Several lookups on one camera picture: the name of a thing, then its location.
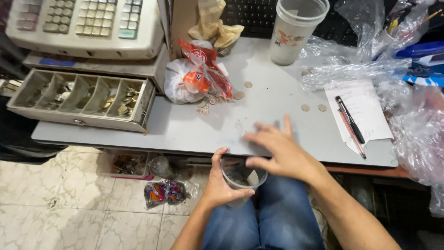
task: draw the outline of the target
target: hand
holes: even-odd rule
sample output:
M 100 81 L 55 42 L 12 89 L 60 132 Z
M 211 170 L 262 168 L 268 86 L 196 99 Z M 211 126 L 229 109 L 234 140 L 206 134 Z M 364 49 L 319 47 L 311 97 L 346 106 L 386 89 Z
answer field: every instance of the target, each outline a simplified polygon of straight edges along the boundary
M 243 139 L 264 146 L 273 155 L 271 160 L 263 157 L 249 157 L 248 167 L 258 167 L 270 174 L 291 177 L 312 185 L 320 175 L 328 174 L 325 167 L 308 154 L 293 139 L 291 120 L 284 115 L 284 132 L 277 128 L 256 122 L 257 133 L 245 133 Z
M 215 208 L 238 198 L 249 197 L 254 194 L 253 189 L 231 189 L 225 182 L 221 169 L 221 156 L 227 152 L 228 148 L 216 150 L 211 161 L 213 167 L 208 177 L 208 183 L 201 197 L 201 202 Z

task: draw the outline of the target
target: written note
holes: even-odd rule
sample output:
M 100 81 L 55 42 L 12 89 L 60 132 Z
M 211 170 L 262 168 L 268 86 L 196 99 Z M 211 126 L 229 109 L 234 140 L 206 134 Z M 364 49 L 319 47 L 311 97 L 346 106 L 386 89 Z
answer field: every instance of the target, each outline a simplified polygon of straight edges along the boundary
M 370 80 L 333 83 L 324 86 L 333 116 L 342 141 L 354 152 L 359 153 L 350 133 L 338 112 L 335 100 L 340 96 L 367 143 L 370 140 L 392 138 L 392 132 L 382 113 L 378 97 Z

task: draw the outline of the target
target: black pen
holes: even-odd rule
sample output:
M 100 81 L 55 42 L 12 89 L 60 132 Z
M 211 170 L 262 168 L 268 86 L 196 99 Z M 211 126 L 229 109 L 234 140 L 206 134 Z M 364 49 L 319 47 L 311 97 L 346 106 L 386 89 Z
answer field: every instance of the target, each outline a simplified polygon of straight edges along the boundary
M 361 144 L 365 143 L 364 137 L 362 136 L 361 132 L 359 131 L 358 126 L 356 125 L 355 121 L 353 121 L 352 116 L 350 115 L 347 107 L 345 106 L 344 102 L 342 101 L 340 96 L 335 97 L 335 100 L 337 104 L 339 105 L 339 108 L 345 111 L 346 120 L 350 124 L 351 129 L 353 130 L 353 133 L 355 134 L 356 138 Z

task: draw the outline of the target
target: right hand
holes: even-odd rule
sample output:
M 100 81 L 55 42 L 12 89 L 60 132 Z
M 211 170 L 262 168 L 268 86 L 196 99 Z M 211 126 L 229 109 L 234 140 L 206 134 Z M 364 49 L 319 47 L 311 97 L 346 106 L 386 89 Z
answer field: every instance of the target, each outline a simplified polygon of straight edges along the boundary
M 273 158 L 249 157 L 246 161 L 248 167 L 258 167 L 273 175 L 299 179 L 309 185 L 313 185 L 320 176 L 328 174 L 325 167 L 293 139 L 288 114 L 284 115 L 284 132 L 260 122 L 255 125 L 258 132 L 245 133 L 243 139 L 264 146 Z

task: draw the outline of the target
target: gray countertop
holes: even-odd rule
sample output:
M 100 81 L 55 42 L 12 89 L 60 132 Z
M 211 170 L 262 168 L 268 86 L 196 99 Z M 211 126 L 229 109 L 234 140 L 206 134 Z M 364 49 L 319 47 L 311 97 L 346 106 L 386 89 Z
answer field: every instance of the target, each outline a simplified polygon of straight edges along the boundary
M 136 149 L 157 149 L 212 153 L 228 146 L 231 154 L 263 155 L 269 152 L 241 140 L 245 131 L 254 131 L 255 121 L 281 126 L 290 113 L 295 139 L 317 160 L 345 164 L 397 166 L 389 139 L 370 141 L 364 148 L 367 160 L 342 141 L 323 91 L 306 93 L 297 78 L 296 66 L 279 67 L 269 60 L 270 40 L 240 38 L 231 55 L 218 58 L 227 69 L 233 92 L 244 91 L 245 98 L 211 105 L 209 114 L 197 114 L 196 104 L 174 105 L 157 96 L 148 118 L 150 134 L 81 127 L 41 121 L 32 138 L 66 145 L 95 145 Z M 251 81 L 253 87 L 244 87 Z M 302 104 L 310 106 L 304 112 Z M 319 104 L 327 106 L 321 112 Z

